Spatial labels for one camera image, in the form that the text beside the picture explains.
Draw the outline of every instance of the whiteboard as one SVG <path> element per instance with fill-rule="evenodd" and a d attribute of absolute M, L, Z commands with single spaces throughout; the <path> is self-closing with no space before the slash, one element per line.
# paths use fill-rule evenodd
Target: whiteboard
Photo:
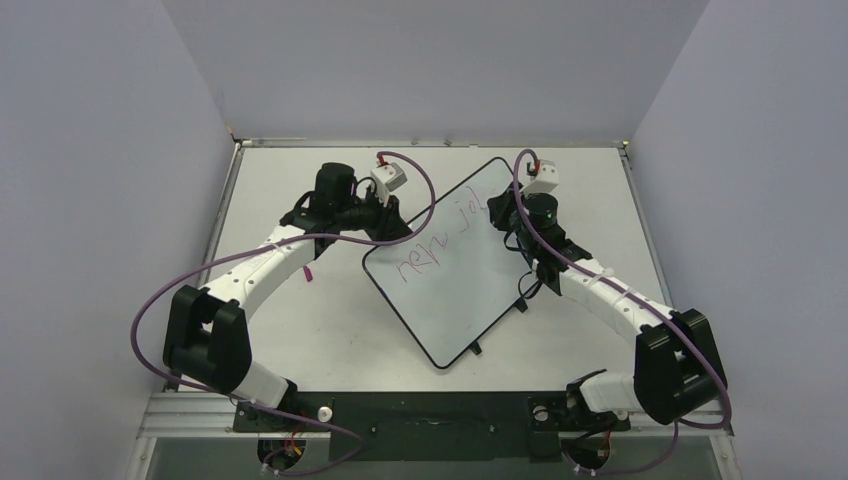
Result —
<path fill-rule="evenodd" d="M 504 233 L 489 223 L 486 200 L 512 180 L 506 161 L 493 159 L 441 197 L 416 238 L 377 247 L 362 266 L 438 368 L 448 368 L 519 298 L 528 271 L 506 250 Z M 419 214 L 410 227 L 421 225 Z"/>

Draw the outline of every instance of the red handwriting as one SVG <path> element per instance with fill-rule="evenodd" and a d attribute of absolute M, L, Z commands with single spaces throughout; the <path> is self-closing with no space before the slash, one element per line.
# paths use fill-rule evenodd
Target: red handwriting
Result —
<path fill-rule="evenodd" d="M 468 189 L 468 192 L 470 192 L 471 195 L 474 197 L 472 200 L 468 201 L 468 210 L 469 212 L 471 212 L 471 214 L 476 214 L 478 211 L 488 210 L 486 204 L 482 203 L 480 201 L 480 198 L 477 197 L 477 193 L 474 191 L 473 188 L 468 185 L 465 185 L 465 188 Z M 459 205 L 460 201 L 456 200 L 454 201 L 454 204 Z M 459 207 L 459 213 L 460 215 L 462 215 L 462 219 L 465 221 L 465 226 L 461 230 L 459 230 L 458 233 L 465 233 L 471 228 L 471 222 L 469 221 L 468 216 L 466 216 L 465 210 L 463 210 L 462 207 Z M 398 274 L 400 274 L 400 277 L 403 279 L 403 283 L 409 283 L 406 278 L 406 275 L 404 274 L 404 265 L 409 267 L 407 268 L 407 273 L 414 272 L 418 275 L 423 275 L 426 272 L 426 269 L 421 269 L 421 267 L 423 267 L 424 265 L 435 264 L 435 267 L 442 266 L 441 262 L 439 262 L 438 253 L 444 252 L 448 246 L 448 232 L 442 232 L 442 236 L 444 238 L 443 240 L 440 240 L 436 235 L 430 237 L 430 241 L 427 243 L 426 247 L 421 243 L 416 243 L 415 248 L 410 250 L 407 256 L 408 261 L 401 262 L 397 265 L 397 271 Z M 434 250 L 434 246 L 440 247 L 441 250 Z M 422 258 L 424 258 L 422 256 L 422 252 L 424 255 L 429 257 L 431 261 L 421 261 Z"/>

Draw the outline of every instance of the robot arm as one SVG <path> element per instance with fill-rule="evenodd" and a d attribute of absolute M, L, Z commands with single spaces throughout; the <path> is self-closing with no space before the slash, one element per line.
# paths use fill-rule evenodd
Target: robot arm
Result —
<path fill-rule="evenodd" d="M 356 196 L 353 168 L 326 163 L 308 192 L 280 220 L 261 246 L 273 247 L 195 288 L 185 285 L 171 302 L 163 359 L 165 365 L 213 390 L 234 394 L 282 411 L 295 411 L 297 385 L 253 360 L 247 324 L 256 309 L 292 273 L 317 259 L 335 240 L 282 240 L 308 233 L 365 230 L 372 240 L 411 233 L 392 192 L 406 182 L 399 165 L 380 161 L 373 185 Z M 204 325 L 211 324 L 211 329 Z"/>
<path fill-rule="evenodd" d="M 567 388 L 568 414 L 577 423 L 588 424 L 608 412 L 618 412 L 616 415 L 621 418 L 626 412 L 644 411 L 655 421 L 667 425 L 716 398 L 718 389 L 702 365 L 663 322 L 630 295 L 644 300 L 679 327 L 704 354 L 726 386 L 706 317 L 697 310 L 677 312 L 615 278 L 612 269 L 605 269 L 591 253 L 567 238 L 565 230 L 557 223 L 557 200 L 549 194 L 559 184 L 555 165 L 540 160 L 530 163 L 527 173 L 532 181 L 520 192 L 531 225 L 546 243 L 577 267 L 598 273 L 589 277 L 544 249 L 518 215 L 520 207 L 516 205 L 511 186 L 502 195 L 489 199 L 492 224 L 498 230 L 516 235 L 519 249 L 539 281 L 557 295 L 586 307 L 635 350 L 632 374 L 602 370 L 570 384 Z"/>

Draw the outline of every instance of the purple cable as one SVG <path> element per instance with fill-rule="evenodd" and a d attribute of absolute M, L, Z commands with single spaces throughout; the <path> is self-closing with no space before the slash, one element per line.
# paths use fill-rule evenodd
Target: purple cable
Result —
<path fill-rule="evenodd" d="M 530 223 L 530 218 L 527 216 L 527 212 L 524 211 L 524 203 L 521 200 L 521 192 L 519 191 L 519 186 L 518 186 L 518 169 L 519 169 L 519 166 L 521 165 L 521 159 L 524 157 L 524 155 L 530 155 L 531 157 L 533 157 L 534 162 L 537 162 L 539 160 L 539 157 L 536 156 L 536 152 L 534 152 L 532 149 L 525 148 L 524 150 L 522 150 L 518 154 L 518 157 L 515 159 L 515 165 L 513 165 L 513 168 L 512 168 L 512 188 L 513 188 L 514 193 L 515 193 L 515 201 L 519 206 L 518 213 L 521 216 L 521 221 L 527 227 L 527 230 L 530 231 L 530 234 L 533 236 L 533 238 L 537 242 L 539 242 L 539 244 L 542 245 L 542 247 L 545 250 L 550 252 L 551 255 L 553 255 L 557 260 L 564 262 L 569 267 L 577 270 L 578 272 L 580 272 L 584 275 L 587 275 L 589 277 L 595 277 L 596 276 L 595 272 L 592 272 L 592 271 L 590 271 L 590 270 L 588 270 L 588 269 L 586 269 L 586 268 L 584 268 L 580 265 L 577 265 L 576 263 L 574 263 L 571 260 L 562 256 L 562 254 L 557 252 L 553 247 L 548 245 L 548 243 L 545 242 L 545 240 L 539 235 L 539 232 L 537 232 L 536 229 L 533 228 L 533 225 Z M 730 406 L 730 397 L 727 394 L 727 387 L 724 386 L 724 382 L 721 381 L 721 378 L 718 376 L 718 373 L 715 371 L 713 366 L 710 365 L 710 362 L 707 361 L 706 357 L 704 357 L 704 354 L 701 353 L 695 347 L 695 344 L 693 344 L 692 341 L 689 340 L 689 338 L 686 337 L 686 334 L 684 334 L 683 331 L 680 330 L 680 328 L 677 327 L 677 325 L 675 325 L 669 318 L 667 318 L 666 315 L 663 315 L 662 313 L 660 313 L 659 310 L 657 310 L 656 308 L 651 306 L 651 304 L 649 304 L 648 302 L 642 300 L 641 298 L 637 297 L 636 295 L 634 295 L 630 292 L 627 292 L 624 288 L 621 287 L 621 285 L 613 282 L 612 280 L 610 280 L 606 277 L 600 277 L 599 281 L 610 286 L 613 290 L 617 291 L 618 293 L 625 294 L 628 299 L 630 299 L 631 301 L 633 301 L 634 303 L 636 303 L 640 307 L 644 308 L 645 310 L 651 312 L 652 315 L 654 315 L 655 317 L 657 317 L 657 319 L 659 319 L 662 323 L 664 323 L 672 332 L 674 332 L 675 335 L 677 335 L 677 337 L 680 339 L 680 341 L 683 343 L 683 345 L 687 348 L 687 350 L 689 350 L 689 352 L 692 353 L 692 356 L 694 356 L 695 359 L 698 360 L 698 363 L 700 363 L 701 366 L 704 367 L 704 371 L 707 372 L 707 375 L 710 376 L 710 379 L 713 381 L 713 383 L 715 383 L 716 387 L 718 388 L 718 394 L 719 394 L 719 397 L 721 399 L 721 406 L 722 406 L 722 410 L 723 410 L 723 417 L 722 417 L 720 422 L 718 422 L 718 423 L 699 423 L 699 422 L 691 422 L 689 420 L 680 419 L 680 423 L 687 425 L 687 426 L 690 426 L 690 427 L 694 427 L 694 428 L 716 429 L 716 430 L 725 428 L 728 425 L 730 425 L 730 417 L 733 414 L 733 410 Z"/>
<path fill-rule="evenodd" d="M 583 473 L 591 474 L 594 471 L 595 475 L 627 475 L 627 474 L 631 474 L 631 473 L 645 472 L 645 471 L 648 471 L 648 470 L 656 467 L 657 465 L 663 463 L 664 461 L 668 460 L 669 457 L 671 457 L 671 454 L 674 453 L 674 449 L 677 448 L 677 440 L 678 440 L 678 438 L 680 438 L 679 433 L 680 432 L 678 431 L 677 422 L 674 422 L 674 435 L 672 435 L 672 437 L 671 437 L 671 445 L 668 446 L 668 449 L 665 451 L 665 453 L 663 453 L 662 455 L 660 455 L 656 459 L 651 460 L 650 462 L 642 465 L 641 467 L 617 468 L 617 469 L 614 469 L 614 470 L 592 470 L 592 469 L 580 466 L 577 462 L 574 461 L 573 458 L 571 458 L 571 456 L 568 455 L 568 453 L 565 454 L 565 458 L 567 458 L 571 463 L 577 465 L 578 471 L 583 472 Z"/>
<path fill-rule="evenodd" d="M 397 152 L 389 152 L 389 151 L 377 152 L 377 158 L 379 158 L 380 160 L 382 160 L 384 156 L 395 157 L 395 158 L 403 160 L 403 161 L 407 162 L 408 164 L 412 165 L 412 167 L 415 168 L 416 170 L 418 170 L 418 173 L 420 173 L 421 176 L 424 177 L 424 181 L 427 182 L 427 188 L 430 191 L 430 208 L 427 210 L 427 216 L 424 218 L 424 222 L 414 232 L 410 233 L 409 235 L 407 235 L 405 237 L 398 238 L 397 240 L 390 240 L 390 241 L 383 241 L 383 242 L 378 242 L 378 241 L 373 241 L 373 240 L 364 240 L 364 239 L 354 238 L 354 237 L 346 237 L 344 235 L 335 235 L 335 234 L 332 234 L 332 233 L 309 233 L 309 234 L 305 234 L 305 235 L 299 235 L 297 237 L 286 238 L 286 239 L 280 240 L 279 242 L 276 242 L 274 244 L 268 244 L 268 245 L 265 245 L 265 246 L 262 246 L 262 247 L 259 247 L 259 248 L 253 249 L 253 250 L 248 250 L 246 252 L 236 253 L 236 254 L 233 254 L 233 255 L 230 255 L 230 256 L 227 256 L 227 257 L 224 257 L 224 258 L 219 258 L 219 259 L 214 260 L 212 262 L 209 262 L 207 264 L 201 265 L 201 266 L 195 268 L 194 270 L 192 270 L 190 272 L 186 272 L 186 273 L 180 275 L 179 277 L 168 282 L 165 286 L 163 286 L 156 293 L 154 293 L 153 296 L 151 296 L 149 299 L 147 299 L 147 301 L 144 302 L 144 304 L 141 306 L 141 309 L 139 309 L 138 313 L 136 313 L 135 318 L 133 318 L 132 326 L 130 327 L 130 344 L 132 345 L 132 350 L 133 350 L 133 353 L 135 354 L 135 358 L 137 358 L 138 361 L 146 369 L 150 370 L 154 374 L 164 378 L 165 380 L 167 380 L 169 382 L 177 383 L 177 384 L 180 384 L 180 385 L 185 385 L 185 386 L 191 387 L 191 388 L 196 388 L 198 390 L 203 390 L 205 392 L 218 393 L 215 390 L 207 387 L 206 385 L 202 385 L 202 384 L 195 383 L 195 382 L 189 382 L 188 380 L 183 380 L 180 377 L 171 375 L 167 372 L 160 370 L 155 365 L 150 363 L 150 361 L 148 361 L 147 358 L 145 358 L 144 354 L 141 353 L 141 349 L 138 346 L 138 326 L 141 323 L 141 318 L 144 316 L 144 314 L 147 312 L 147 310 L 150 309 L 150 306 L 153 305 L 153 303 L 156 300 L 158 300 L 162 295 L 164 295 L 168 290 L 170 290 L 170 289 L 174 288 L 175 286 L 179 285 L 180 283 L 184 282 L 186 279 L 194 277 L 198 273 L 203 272 L 205 270 L 208 270 L 212 267 L 216 267 L 216 266 L 224 264 L 224 263 L 229 263 L 229 262 L 232 262 L 234 260 L 239 260 L 239 259 L 246 258 L 246 257 L 252 257 L 254 255 L 258 255 L 260 253 L 265 253 L 265 252 L 272 250 L 272 249 L 275 249 L 277 247 L 282 247 L 284 245 L 288 245 L 288 244 L 294 243 L 294 242 L 300 242 L 302 240 L 313 240 L 313 239 L 319 239 L 319 238 L 326 238 L 326 239 L 339 240 L 339 241 L 344 241 L 344 242 L 358 243 L 360 245 L 387 247 L 387 246 L 397 245 L 399 243 L 403 243 L 407 240 L 411 240 L 413 237 L 415 237 L 416 235 L 421 233 L 421 231 L 424 230 L 424 228 L 427 226 L 427 224 L 430 223 L 430 219 L 433 218 L 433 212 L 436 209 L 436 190 L 435 190 L 435 188 L 433 188 L 433 182 L 430 180 L 430 177 L 427 176 L 427 173 L 424 171 L 424 169 L 421 168 L 421 165 L 418 165 L 418 163 L 416 163 L 414 160 L 407 157 L 406 155 L 403 155 L 403 154 L 400 154 L 400 153 L 397 153 Z M 236 395 L 227 395 L 227 396 L 234 399 L 234 400 L 237 400 L 237 401 L 243 401 L 243 402 L 247 401 L 247 400 L 240 398 Z M 298 422 L 307 423 L 309 425 L 317 425 L 317 426 L 320 426 L 320 427 L 325 427 L 325 428 L 328 428 L 330 430 L 334 430 L 336 432 L 339 432 L 339 433 L 348 435 L 350 437 L 353 437 L 353 438 L 359 440 L 359 442 L 360 442 L 359 446 L 356 449 L 352 450 L 349 453 L 346 453 L 345 455 L 337 458 L 336 460 L 333 460 L 332 462 L 327 463 L 326 465 L 323 465 L 323 466 L 317 467 L 317 468 L 313 468 L 311 470 L 306 470 L 306 471 L 303 471 L 303 472 L 295 472 L 295 473 L 280 472 L 280 475 L 282 475 L 282 476 L 302 477 L 302 476 L 310 475 L 310 474 L 313 474 L 313 473 L 323 472 L 324 470 L 330 469 L 330 468 L 338 465 L 339 463 L 353 457 L 354 455 L 356 455 L 357 453 L 359 453 L 362 450 L 362 446 L 363 446 L 362 442 L 364 442 L 364 439 L 360 435 L 358 435 L 358 434 L 356 434 L 356 433 L 354 433 L 354 432 L 352 432 L 352 431 L 350 431 L 346 428 L 338 427 L 338 426 L 331 425 L 331 424 L 328 424 L 328 423 L 322 423 L 322 422 L 319 422 L 317 420 L 312 420 L 311 418 L 302 417 L 300 415 L 294 415 L 294 414 L 287 413 L 287 412 L 281 412 L 279 410 L 275 410 L 275 409 L 270 408 L 270 407 L 265 407 L 263 405 L 257 405 L 255 403 L 251 403 L 251 406 L 253 408 L 256 408 L 257 410 L 262 410 L 263 412 L 267 412 L 267 413 L 270 413 L 272 415 L 277 415 L 279 417 L 297 420 Z M 279 453 L 279 451 L 280 450 L 277 450 L 275 452 L 271 452 L 271 454 L 269 454 L 269 456 L 265 457 L 265 463 L 268 463 L 268 460 L 270 460 L 275 454 Z"/>

